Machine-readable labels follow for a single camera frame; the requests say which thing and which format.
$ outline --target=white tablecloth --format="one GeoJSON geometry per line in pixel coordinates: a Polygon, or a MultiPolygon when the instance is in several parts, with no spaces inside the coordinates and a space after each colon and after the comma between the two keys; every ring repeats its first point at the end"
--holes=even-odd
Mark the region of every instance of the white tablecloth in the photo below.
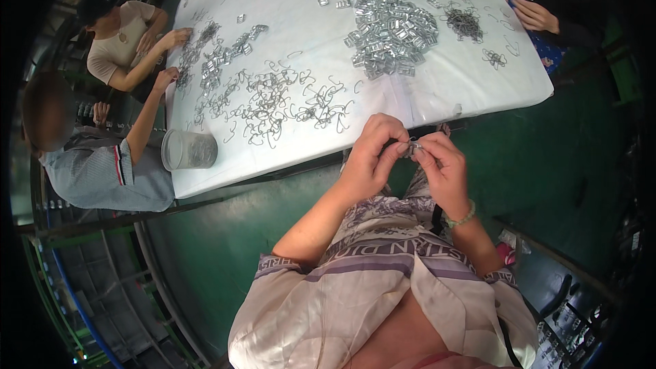
{"type": "MultiPolygon", "coordinates": [[[[219,146],[217,161],[209,169],[174,171],[173,184],[178,198],[348,148],[375,112],[391,114],[410,128],[527,107],[544,101],[553,92],[535,48],[504,0],[471,0],[478,9],[481,29],[485,32],[482,44],[468,38],[457,41],[455,33],[440,20],[442,10],[434,9],[426,0],[412,0],[435,15],[439,29],[438,45],[424,55],[426,62],[417,66],[414,78],[393,74],[372,82],[365,78],[362,69],[353,68],[351,56],[354,49],[343,43],[343,38],[356,29],[353,9],[338,10],[334,6],[336,1],[330,0],[330,4],[324,7],[320,7],[317,0],[181,1],[174,28],[194,26],[200,31],[210,17],[222,26],[218,36],[225,40],[224,45],[231,45],[253,25],[269,26],[267,32],[250,42],[253,47],[251,54],[242,55],[224,67],[224,83],[242,69],[249,74],[270,72],[266,61],[280,61],[297,71],[311,70],[311,75],[317,80],[315,89],[322,85],[331,86],[329,76],[333,82],[345,83],[346,91],[337,93],[333,102],[342,105],[350,100],[354,102],[348,106],[348,114],[342,120],[348,129],[338,133],[336,123],[317,129],[311,121],[288,120],[283,123],[282,134],[273,143],[273,149],[267,143],[259,146],[248,144],[248,138],[243,137],[245,123],[242,120],[226,122],[225,119],[212,120],[206,115],[202,127],[191,125],[188,129],[216,137],[219,146]],[[207,14],[205,19],[196,23],[192,17],[201,10],[207,14]],[[242,13],[246,15],[245,22],[237,24],[237,16],[242,13]],[[503,53],[506,65],[497,70],[483,61],[483,49],[503,53]],[[299,50],[302,53],[290,55],[299,50]],[[359,80],[364,83],[354,89],[359,80]],[[224,143],[232,135],[233,128],[235,136],[224,143]]],[[[213,48],[210,42],[204,51],[210,52],[213,48]]],[[[172,52],[169,65],[177,65],[178,56],[179,50],[172,52]]],[[[201,55],[201,61],[194,66],[195,77],[187,94],[183,96],[179,90],[174,92],[174,86],[169,88],[168,128],[185,129],[186,123],[192,121],[194,106],[201,94],[200,69],[204,60],[201,55]]],[[[296,106],[304,104],[303,88],[299,84],[290,86],[290,103],[296,106]]],[[[230,95],[227,110],[246,104],[250,96],[242,86],[240,91],[230,95]]]]}

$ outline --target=pink t-shirt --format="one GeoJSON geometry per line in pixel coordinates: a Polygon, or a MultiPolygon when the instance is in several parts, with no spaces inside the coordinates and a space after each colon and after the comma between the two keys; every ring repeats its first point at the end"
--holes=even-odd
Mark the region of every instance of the pink t-shirt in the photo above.
{"type": "Polygon", "coordinates": [[[155,6],[131,0],[121,6],[121,27],[116,36],[93,40],[86,58],[86,68],[93,76],[109,83],[111,75],[117,68],[130,71],[140,61],[136,56],[136,47],[148,27],[146,22],[153,17],[155,6]],[[125,42],[119,36],[125,35],[125,42]]]}

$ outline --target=black bag strap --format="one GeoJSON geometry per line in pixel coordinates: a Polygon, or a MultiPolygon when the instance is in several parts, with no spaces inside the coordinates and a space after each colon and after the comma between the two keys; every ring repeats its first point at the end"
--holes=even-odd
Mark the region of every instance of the black bag strap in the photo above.
{"type": "Polygon", "coordinates": [[[510,344],[510,336],[508,335],[508,325],[506,325],[506,321],[503,319],[498,318],[498,325],[501,327],[501,332],[503,333],[503,340],[506,343],[506,350],[508,351],[508,356],[510,357],[510,361],[512,364],[517,367],[523,369],[523,366],[520,363],[520,360],[517,359],[515,356],[515,353],[513,352],[513,345],[510,344]]]}

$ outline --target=black cap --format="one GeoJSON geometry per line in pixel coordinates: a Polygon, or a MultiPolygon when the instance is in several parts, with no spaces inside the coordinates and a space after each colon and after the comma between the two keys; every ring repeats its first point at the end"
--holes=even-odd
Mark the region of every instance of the black cap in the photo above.
{"type": "Polygon", "coordinates": [[[96,20],[107,15],[119,0],[80,0],[78,19],[84,25],[92,25],[96,20]]]}

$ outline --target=gray striped shirt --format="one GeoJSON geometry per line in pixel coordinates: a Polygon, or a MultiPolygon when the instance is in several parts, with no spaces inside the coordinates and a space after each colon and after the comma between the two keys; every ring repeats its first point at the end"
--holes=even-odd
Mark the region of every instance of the gray striped shirt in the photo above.
{"type": "Polygon", "coordinates": [[[175,198],[160,146],[161,136],[151,137],[133,166],[124,136],[76,127],[63,148],[46,152],[39,161],[54,191],[78,208],[160,212],[175,198]]]}

